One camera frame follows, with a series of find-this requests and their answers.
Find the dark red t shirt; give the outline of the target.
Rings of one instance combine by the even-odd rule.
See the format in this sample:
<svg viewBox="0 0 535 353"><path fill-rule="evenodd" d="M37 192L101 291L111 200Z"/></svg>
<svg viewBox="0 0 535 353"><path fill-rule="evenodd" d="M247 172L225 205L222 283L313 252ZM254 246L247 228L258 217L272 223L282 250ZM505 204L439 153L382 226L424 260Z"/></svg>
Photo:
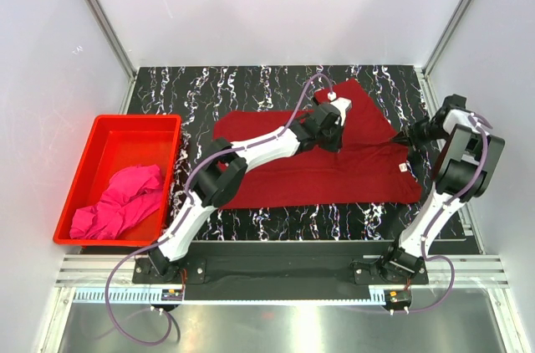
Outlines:
<svg viewBox="0 0 535 353"><path fill-rule="evenodd" d="M340 152L316 147L250 171L228 209L420 200L408 149L392 142L397 132L374 100L356 79L335 85L334 92L352 102Z"/></svg>

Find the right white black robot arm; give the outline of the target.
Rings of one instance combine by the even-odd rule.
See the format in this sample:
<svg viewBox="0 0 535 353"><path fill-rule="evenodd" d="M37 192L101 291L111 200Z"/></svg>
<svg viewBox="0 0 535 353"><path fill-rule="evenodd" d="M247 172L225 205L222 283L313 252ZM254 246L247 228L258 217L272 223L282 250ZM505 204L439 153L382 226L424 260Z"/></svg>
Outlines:
<svg viewBox="0 0 535 353"><path fill-rule="evenodd" d="M443 140L432 173L431 192L412 224L388 247L377 269L384 280L413 279L424 269L431 244L446 222L488 188L506 142L466 108L466 97L448 95L433 117L406 126L392 141L415 150Z"/></svg>

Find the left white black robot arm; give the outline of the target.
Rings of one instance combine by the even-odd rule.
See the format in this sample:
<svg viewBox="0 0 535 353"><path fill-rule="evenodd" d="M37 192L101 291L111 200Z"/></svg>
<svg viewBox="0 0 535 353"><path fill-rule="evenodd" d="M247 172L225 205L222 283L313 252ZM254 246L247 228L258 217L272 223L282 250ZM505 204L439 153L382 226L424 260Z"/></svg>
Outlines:
<svg viewBox="0 0 535 353"><path fill-rule="evenodd" d="M239 191L246 174L272 161L311 151L318 146L338 152L345 119L329 114L322 120L304 115L289 126L250 140L217 139L211 153L191 172L184 186L186 200L169 228L148 253L151 272L164 283L180 274L179 260L186 256L201 225Z"/></svg>

